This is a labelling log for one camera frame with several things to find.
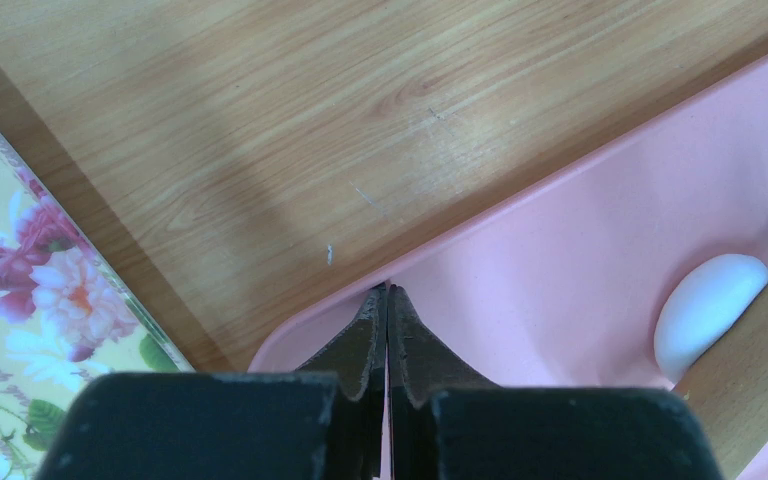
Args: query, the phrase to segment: white object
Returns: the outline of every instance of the white object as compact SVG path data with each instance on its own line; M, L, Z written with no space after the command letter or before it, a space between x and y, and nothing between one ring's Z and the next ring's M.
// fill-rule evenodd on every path
M687 274L670 294L655 327L655 360L664 375L678 383L767 282L767 267L749 255L720 255Z

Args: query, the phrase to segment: pink flower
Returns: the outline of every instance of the pink flower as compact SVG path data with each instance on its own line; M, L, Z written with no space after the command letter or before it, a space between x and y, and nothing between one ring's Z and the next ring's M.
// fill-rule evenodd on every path
M115 342L137 326L125 302L79 250L52 253L47 264L33 268L31 279L39 284L33 300L43 320L73 345L75 359L88 358L106 339Z
M51 253L78 246L84 253L93 253L69 216L48 195L40 198L39 204L25 210L16 221L15 230L22 250Z
M33 267L48 261L49 254L22 252L0 245L0 316L9 323L26 321L36 310L32 291L37 287L30 275Z
M19 179L22 180L22 183L27 185L28 189L30 189L30 191L33 192L37 198L42 198L48 195L48 192L45 191L45 188L43 188L36 175L31 173L30 170L22 167L17 171L17 173L19 174Z

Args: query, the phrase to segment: wooden block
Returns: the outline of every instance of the wooden block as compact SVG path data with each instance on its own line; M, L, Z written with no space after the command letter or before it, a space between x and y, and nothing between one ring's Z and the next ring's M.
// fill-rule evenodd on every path
M726 478L768 441L768 285L675 388L699 417Z

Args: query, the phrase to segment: white egg-shaped object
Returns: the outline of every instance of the white egg-shaped object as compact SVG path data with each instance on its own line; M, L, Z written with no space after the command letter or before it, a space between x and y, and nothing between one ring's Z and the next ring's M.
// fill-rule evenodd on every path
M670 294L655 327L655 360L664 375L678 383L767 282L767 267L749 255L720 255L687 274Z

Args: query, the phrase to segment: flower center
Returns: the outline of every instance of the flower center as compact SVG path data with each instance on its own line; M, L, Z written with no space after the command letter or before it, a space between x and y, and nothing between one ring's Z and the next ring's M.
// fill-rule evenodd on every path
M67 298L76 307L87 313L90 313L92 312L92 305L90 305L89 298L87 298L88 296L89 294L87 293L87 289L83 286L80 286L72 290L72 293L70 293Z

